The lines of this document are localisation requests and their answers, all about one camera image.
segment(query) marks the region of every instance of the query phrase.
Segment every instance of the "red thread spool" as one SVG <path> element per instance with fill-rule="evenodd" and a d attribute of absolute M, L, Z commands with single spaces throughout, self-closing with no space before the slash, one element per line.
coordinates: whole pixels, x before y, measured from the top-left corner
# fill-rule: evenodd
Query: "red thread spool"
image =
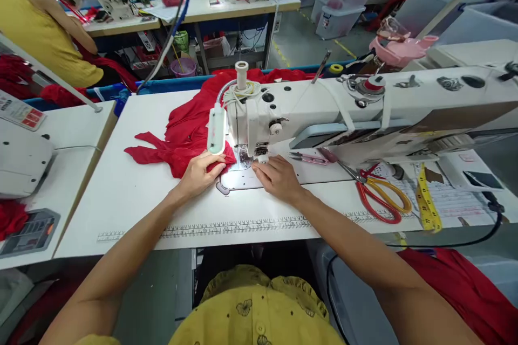
<path fill-rule="evenodd" d="M 365 81 L 364 88 L 371 92 L 378 92 L 385 87 L 385 79 L 381 75 L 373 75 Z"/>

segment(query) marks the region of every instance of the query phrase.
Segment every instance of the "yellow floral shirt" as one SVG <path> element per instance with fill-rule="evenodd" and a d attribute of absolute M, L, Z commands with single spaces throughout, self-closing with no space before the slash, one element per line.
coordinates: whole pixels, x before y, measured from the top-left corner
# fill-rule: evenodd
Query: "yellow floral shirt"
<path fill-rule="evenodd" d="M 307 282 L 295 277 L 270 280 L 254 269 L 238 266 L 214 278 L 202 303 L 176 330 L 169 345 L 343 344 L 329 324 L 325 305 Z M 241 286 L 251 281 L 254 285 Z M 76 345 L 119 342 L 90 335 Z"/>

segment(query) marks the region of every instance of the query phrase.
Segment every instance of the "purple container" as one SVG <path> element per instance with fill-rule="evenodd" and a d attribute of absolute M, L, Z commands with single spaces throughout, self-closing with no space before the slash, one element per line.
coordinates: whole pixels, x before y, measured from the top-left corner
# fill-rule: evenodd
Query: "purple container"
<path fill-rule="evenodd" d="M 180 64 L 178 63 L 178 59 L 175 59 L 171 63 L 171 70 L 173 71 L 174 75 L 178 78 L 184 78 L 184 77 L 192 77 L 196 75 L 196 63 L 190 59 L 190 58 L 180 58 L 180 61 L 182 62 L 182 68 L 180 67 Z"/>

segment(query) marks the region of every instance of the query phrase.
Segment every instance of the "yellow-handled scissors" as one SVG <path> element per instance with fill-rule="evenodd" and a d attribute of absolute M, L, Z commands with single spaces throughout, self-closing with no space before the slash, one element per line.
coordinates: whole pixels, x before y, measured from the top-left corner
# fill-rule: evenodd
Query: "yellow-handled scissors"
<path fill-rule="evenodd" d="M 345 171 L 347 171 L 355 180 L 356 180 L 356 188 L 358 189 L 358 193 L 360 194 L 360 199 L 362 200 L 363 206 L 369 211 L 370 214 L 378 218 L 380 221 L 383 221 L 388 224 L 399 224 L 401 222 L 401 213 L 410 213 L 412 211 L 412 203 L 409 198 L 403 193 L 399 188 L 394 186 L 393 184 L 383 181 L 377 178 L 373 178 L 370 176 L 372 170 L 376 168 L 377 165 L 370 168 L 368 171 L 362 171 L 358 173 L 353 168 L 349 167 L 347 164 L 343 163 L 338 157 L 333 154 L 331 151 L 325 148 L 318 148 L 318 151 L 331 163 L 338 163 Z M 390 190 L 392 190 L 399 199 L 403 203 L 403 207 L 400 207 L 397 203 L 395 203 L 390 196 L 380 187 L 384 186 Z M 379 194 L 381 198 L 376 196 L 370 189 L 374 189 L 376 193 Z M 367 199 L 367 195 L 374 199 L 377 203 L 387 209 L 393 216 L 392 218 L 385 218 L 377 213 L 376 210 L 371 206 L 369 200 Z"/>

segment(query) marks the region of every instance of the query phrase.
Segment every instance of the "pink thread snips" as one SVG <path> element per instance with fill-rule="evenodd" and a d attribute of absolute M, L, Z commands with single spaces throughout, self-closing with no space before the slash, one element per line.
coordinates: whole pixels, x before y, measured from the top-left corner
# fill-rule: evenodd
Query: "pink thread snips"
<path fill-rule="evenodd" d="M 290 158 L 301 161 L 320 165 L 328 165 L 329 161 L 321 156 L 317 155 L 306 155 L 301 153 L 290 153 Z"/>

